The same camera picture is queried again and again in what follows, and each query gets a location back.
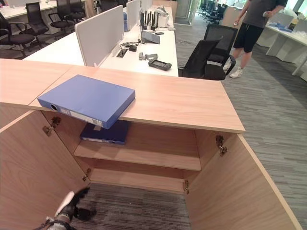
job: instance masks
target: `hand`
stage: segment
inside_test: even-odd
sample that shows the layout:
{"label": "hand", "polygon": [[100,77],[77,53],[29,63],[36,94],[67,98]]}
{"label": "hand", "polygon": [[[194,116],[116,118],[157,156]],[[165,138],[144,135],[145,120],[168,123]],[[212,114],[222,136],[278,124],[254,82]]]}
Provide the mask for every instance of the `hand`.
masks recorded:
{"label": "hand", "polygon": [[240,22],[240,18],[235,19],[234,21],[234,26],[238,26]]}
{"label": "hand", "polygon": [[272,11],[266,11],[266,13],[265,13],[266,18],[271,18],[273,16],[274,16],[274,13]]}

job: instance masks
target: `desk partition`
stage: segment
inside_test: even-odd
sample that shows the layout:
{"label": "desk partition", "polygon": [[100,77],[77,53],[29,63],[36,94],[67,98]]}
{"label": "desk partition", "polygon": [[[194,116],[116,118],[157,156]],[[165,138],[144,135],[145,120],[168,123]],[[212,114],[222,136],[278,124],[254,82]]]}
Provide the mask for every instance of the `desk partition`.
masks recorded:
{"label": "desk partition", "polygon": [[127,3],[127,27],[131,30],[137,23],[140,15],[140,0],[134,0]]}
{"label": "desk partition", "polygon": [[99,66],[123,38],[123,6],[76,24],[75,31],[84,65]]}
{"label": "desk partition", "polygon": [[277,13],[272,18],[270,18],[271,23],[280,23],[281,25],[284,25],[288,27],[291,24],[291,21],[293,20],[293,16],[286,15],[283,13]]}
{"label": "desk partition", "polygon": [[11,8],[14,8],[18,6],[25,6],[27,3],[38,2],[38,0],[7,0],[7,2]]}

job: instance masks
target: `wooden cabinet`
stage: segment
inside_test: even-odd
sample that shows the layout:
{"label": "wooden cabinet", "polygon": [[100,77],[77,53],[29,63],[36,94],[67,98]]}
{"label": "wooden cabinet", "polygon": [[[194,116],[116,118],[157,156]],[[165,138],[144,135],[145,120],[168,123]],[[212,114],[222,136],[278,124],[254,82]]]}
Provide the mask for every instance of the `wooden cabinet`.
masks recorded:
{"label": "wooden cabinet", "polygon": [[[185,194],[193,230],[302,229],[242,137],[220,82],[64,65],[41,80],[43,68],[20,63],[6,66],[4,78],[14,85],[1,88],[0,103],[37,111],[8,119],[0,129],[0,229],[37,227],[68,191],[89,182]],[[28,92],[18,74],[32,65],[27,74],[37,81]],[[124,146],[80,141],[85,122],[40,107],[35,92],[75,74],[136,89],[121,117],[131,121]],[[54,117],[61,122],[48,137],[42,127]]]}

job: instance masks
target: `metal hinge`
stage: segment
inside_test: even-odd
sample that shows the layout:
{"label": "metal hinge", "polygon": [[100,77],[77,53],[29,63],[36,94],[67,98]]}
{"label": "metal hinge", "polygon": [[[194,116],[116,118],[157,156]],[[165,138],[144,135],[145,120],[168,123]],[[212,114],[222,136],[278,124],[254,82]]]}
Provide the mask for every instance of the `metal hinge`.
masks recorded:
{"label": "metal hinge", "polygon": [[186,194],[189,194],[189,181],[188,181],[188,180],[185,180],[185,181],[182,183],[182,186],[183,186],[183,191],[184,191]]}
{"label": "metal hinge", "polygon": [[216,138],[216,145],[220,150],[220,156],[224,156],[225,153],[227,153],[227,148],[223,146],[223,142],[224,142],[224,137],[217,135]]}
{"label": "metal hinge", "polygon": [[85,176],[82,178],[83,181],[86,181],[86,179],[88,179],[88,176],[90,175],[91,171],[92,171],[92,170],[91,170],[90,168],[88,168],[88,169],[86,170],[86,174],[85,174]]}
{"label": "metal hinge", "polygon": [[62,119],[61,119],[60,117],[57,117],[57,116],[53,117],[53,118],[52,118],[52,124],[51,124],[51,126],[49,126],[49,127],[44,126],[44,127],[43,127],[44,133],[46,133],[46,135],[47,135],[48,137],[50,137],[50,136],[51,136],[51,132],[59,125],[59,123],[61,122],[61,120],[62,120]]}

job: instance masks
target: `person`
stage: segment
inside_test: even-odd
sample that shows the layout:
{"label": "person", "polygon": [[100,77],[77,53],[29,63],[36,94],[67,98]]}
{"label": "person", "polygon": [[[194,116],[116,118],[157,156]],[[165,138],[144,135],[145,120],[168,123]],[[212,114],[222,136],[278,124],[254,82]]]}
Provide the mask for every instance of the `person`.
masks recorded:
{"label": "person", "polygon": [[[231,78],[241,77],[244,67],[251,58],[253,47],[268,19],[285,8],[286,5],[287,0],[247,0],[239,17],[234,22],[234,26],[237,26],[247,12],[234,43],[233,56],[237,59],[242,51],[244,53],[241,65],[230,75]],[[227,72],[230,66],[231,62],[228,61],[223,67],[224,71]]]}

